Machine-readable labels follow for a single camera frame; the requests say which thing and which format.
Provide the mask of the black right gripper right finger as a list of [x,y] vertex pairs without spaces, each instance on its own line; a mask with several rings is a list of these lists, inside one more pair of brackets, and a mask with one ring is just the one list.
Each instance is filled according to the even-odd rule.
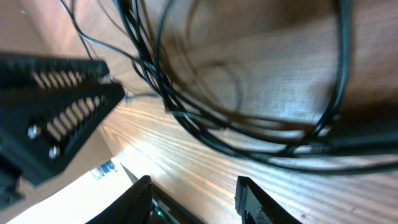
[[238,176],[234,199],[242,223],[300,223],[249,177]]

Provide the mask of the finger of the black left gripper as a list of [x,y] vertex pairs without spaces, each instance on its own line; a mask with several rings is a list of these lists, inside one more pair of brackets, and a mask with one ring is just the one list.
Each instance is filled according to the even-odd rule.
[[1,52],[1,90],[78,85],[108,74],[103,60]]
[[2,182],[62,173],[124,97],[120,84],[21,90],[1,97]]

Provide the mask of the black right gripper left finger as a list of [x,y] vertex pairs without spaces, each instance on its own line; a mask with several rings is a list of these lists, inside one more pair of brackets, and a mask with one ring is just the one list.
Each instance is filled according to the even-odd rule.
[[147,224],[151,210],[152,180],[145,175],[86,224]]

